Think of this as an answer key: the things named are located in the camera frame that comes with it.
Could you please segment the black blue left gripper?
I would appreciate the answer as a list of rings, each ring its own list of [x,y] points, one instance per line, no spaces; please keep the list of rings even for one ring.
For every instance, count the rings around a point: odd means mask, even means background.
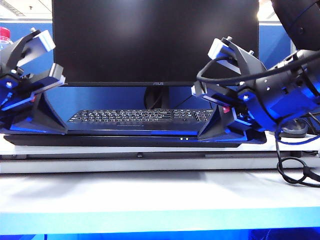
[[[36,75],[25,75],[21,69],[2,69],[0,128],[28,134],[65,135],[65,122],[56,113],[47,95],[42,93],[65,83],[63,70],[57,63]]]

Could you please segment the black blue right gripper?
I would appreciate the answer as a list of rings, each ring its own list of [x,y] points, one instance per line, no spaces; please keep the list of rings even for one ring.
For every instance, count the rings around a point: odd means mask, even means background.
[[[191,93],[197,98],[220,105],[210,119],[197,134],[200,141],[207,142],[241,142],[247,141],[248,125],[237,119],[235,109],[238,98],[245,105],[247,116],[244,120],[250,127],[259,132],[276,129],[276,113],[272,110],[274,88],[271,84],[253,84],[245,86],[237,92],[215,83],[196,81],[191,87]]]

